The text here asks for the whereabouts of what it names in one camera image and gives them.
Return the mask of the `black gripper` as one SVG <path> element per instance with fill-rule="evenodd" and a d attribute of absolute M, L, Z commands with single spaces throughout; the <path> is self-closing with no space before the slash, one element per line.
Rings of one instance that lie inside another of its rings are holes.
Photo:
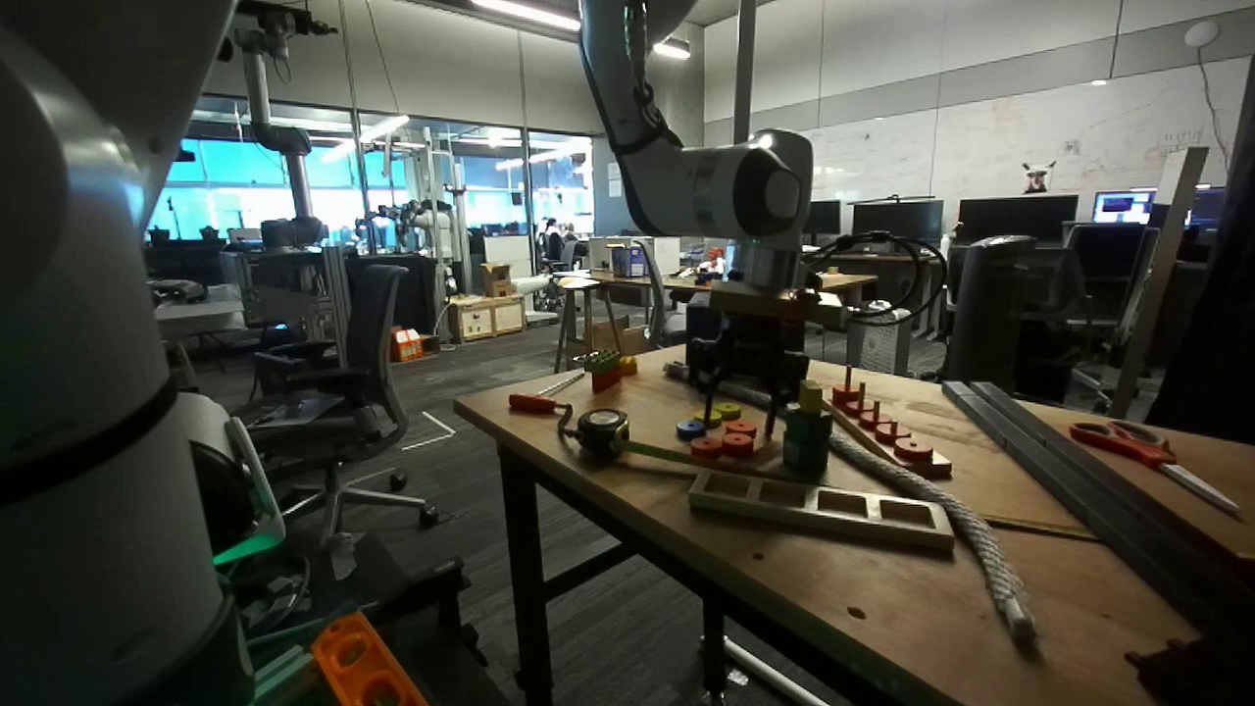
<path fill-rule="evenodd" d="M 806 377 L 803 352 L 806 303 L 797 296 L 712 291 L 687 307 L 687 385 L 695 420 L 712 420 L 720 382 L 745 382 L 768 395 L 764 439 Z"/>

